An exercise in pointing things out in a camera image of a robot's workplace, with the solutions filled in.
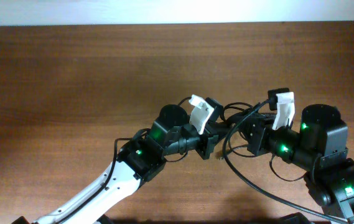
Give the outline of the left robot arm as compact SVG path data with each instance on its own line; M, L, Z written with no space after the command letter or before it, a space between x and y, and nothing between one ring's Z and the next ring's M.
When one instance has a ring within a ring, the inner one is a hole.
M187 113L180 105L164 106L150 128L124 138L111 164L72 199L35 220L46 223L108 223L105 213L151 181L168 163L167 156L196 151L206 160L225 136L218 123L219 104L203 101Z

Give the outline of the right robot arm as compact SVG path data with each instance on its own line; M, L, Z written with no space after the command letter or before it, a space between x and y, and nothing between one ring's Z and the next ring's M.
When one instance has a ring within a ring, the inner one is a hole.
M354 223L354 160L348 157L348 126L334 106L315 104L302 111L300 130L273 129L273 113L255 113L239 128L254 156L272 153L305 170L310 196L324 214Z

